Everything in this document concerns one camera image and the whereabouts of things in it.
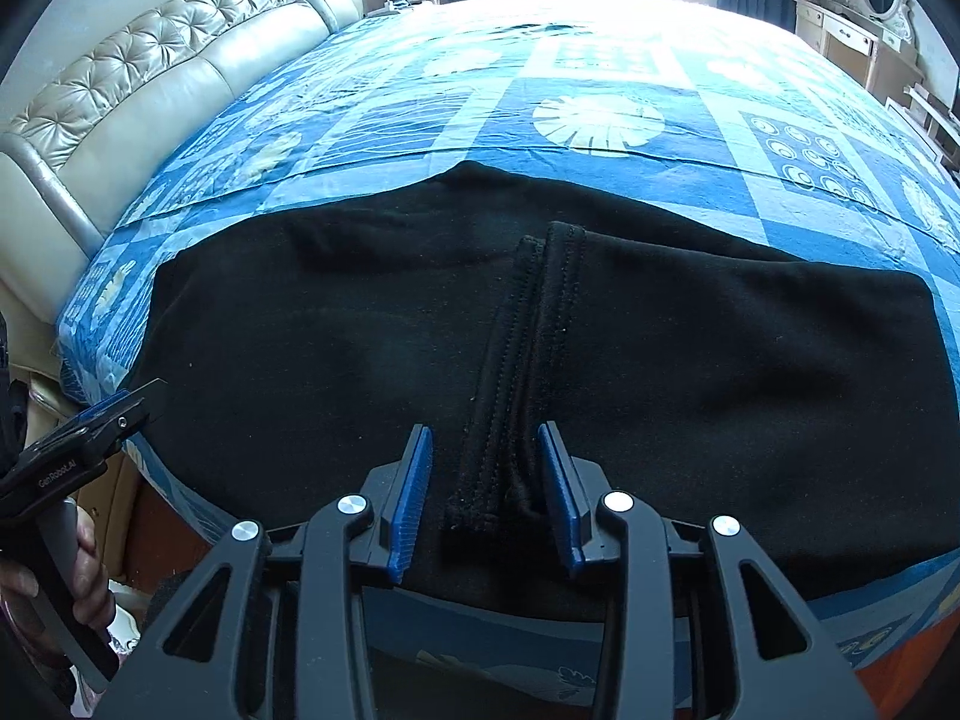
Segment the left hand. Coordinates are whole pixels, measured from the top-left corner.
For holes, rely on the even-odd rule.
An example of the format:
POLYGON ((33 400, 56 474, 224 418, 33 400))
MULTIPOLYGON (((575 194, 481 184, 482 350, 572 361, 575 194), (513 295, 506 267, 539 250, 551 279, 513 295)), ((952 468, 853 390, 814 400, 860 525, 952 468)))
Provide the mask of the left hand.
POLYGON ((116 601, 93 520, 73 500, 10 528, 2 541, 2 598, 32 660, 63 658, 99 673, 117 667, 107 635, 116 601))

